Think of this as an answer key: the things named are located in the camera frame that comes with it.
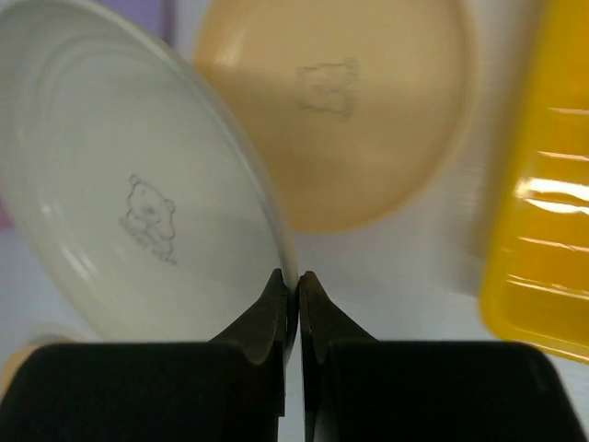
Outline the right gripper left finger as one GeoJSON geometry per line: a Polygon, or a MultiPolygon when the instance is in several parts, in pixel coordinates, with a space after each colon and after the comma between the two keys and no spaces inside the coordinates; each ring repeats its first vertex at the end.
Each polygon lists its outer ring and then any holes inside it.
{"type": "Polygon", "coordinates": [[[55,343],[32,352],[1,401],[5,441],[274,441],[285,409],[288,290],[208,342],[55,343]]]}

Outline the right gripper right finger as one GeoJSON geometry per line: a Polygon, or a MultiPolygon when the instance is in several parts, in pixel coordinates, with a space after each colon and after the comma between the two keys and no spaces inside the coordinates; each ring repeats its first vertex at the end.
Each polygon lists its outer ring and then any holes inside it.
{"type": "Polygon", "coordinates": [[[549,360],[523,343],[380,341],[299,281],[308,441],[583,441],[549,360]]]}

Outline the cream white plate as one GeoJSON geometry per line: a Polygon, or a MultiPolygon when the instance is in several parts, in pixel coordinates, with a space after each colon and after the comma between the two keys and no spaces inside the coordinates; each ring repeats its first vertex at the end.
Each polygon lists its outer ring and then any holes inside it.
{"type": "Polygon", "coordinates": [[[1,194],[53,282],[110,341],[204,341],[280,270],[271,179],[212,88],[92,1],[1,9],[1,194]]]}

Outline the orange plate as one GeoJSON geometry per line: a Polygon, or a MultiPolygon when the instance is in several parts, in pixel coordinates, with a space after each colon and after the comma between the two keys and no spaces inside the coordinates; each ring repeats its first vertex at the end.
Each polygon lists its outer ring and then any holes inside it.
{"type": "Polygon", "coordinates": [[[479,84],[466,1],[212,1],[194,64],[310,233],[419,192],[459,148],[479,84]]]}

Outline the purple plate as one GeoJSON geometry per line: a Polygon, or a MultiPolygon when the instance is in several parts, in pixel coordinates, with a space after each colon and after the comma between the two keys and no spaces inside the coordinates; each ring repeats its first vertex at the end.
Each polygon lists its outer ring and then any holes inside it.
{"type": "Polygon", "coordinates": [[[175,38],[177,2],[174,0],[100,0],[134,23],[172,46],[175,38]]]}

